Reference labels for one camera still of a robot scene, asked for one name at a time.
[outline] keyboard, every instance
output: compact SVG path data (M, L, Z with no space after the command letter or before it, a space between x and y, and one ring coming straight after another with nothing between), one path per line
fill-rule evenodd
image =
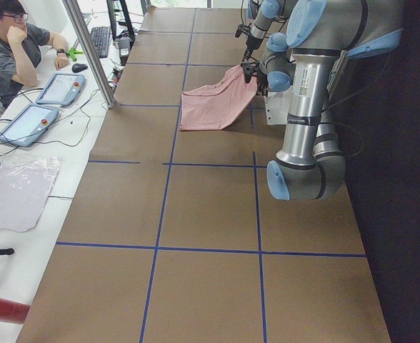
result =
M109 55L110 28L108 26L93 27L91 29L91 40L100 59Z

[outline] black mouse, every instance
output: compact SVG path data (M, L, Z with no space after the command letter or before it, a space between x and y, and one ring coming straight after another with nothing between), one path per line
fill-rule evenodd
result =
M87 66L87 65L85 65L85 64L83 64L83 63L75 63L75 64L72 66L72 71L73 71L74 73L79 73L80 71L83 71L83 70L85 70L85 69L88 69L88 66Z

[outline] dark background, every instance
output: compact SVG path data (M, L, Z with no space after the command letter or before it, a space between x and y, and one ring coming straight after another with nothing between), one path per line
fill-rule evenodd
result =
M334 101L380 75L387 55L351 62ZM393 343L420 343L420 1L406 1L401 45L380 79L336 107L364 150L347 159L346 183ZM341 147L358 135L338 127Z

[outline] red cup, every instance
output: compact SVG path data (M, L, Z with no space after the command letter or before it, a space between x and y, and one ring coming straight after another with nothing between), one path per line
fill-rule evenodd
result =
M0 298L0 322L23 324L30 305Z

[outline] gray shirt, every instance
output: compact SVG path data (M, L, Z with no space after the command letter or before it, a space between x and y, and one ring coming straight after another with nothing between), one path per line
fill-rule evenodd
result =
M29 23L26 23L26 25L27 38L23 41L22 45L34 67L37 67L41 61L39 46L48 43L50 32ZM13 52L11 52L9 44L0 39L0 97L5 108L23 86L19 82L11 79L15 73L16 64Z

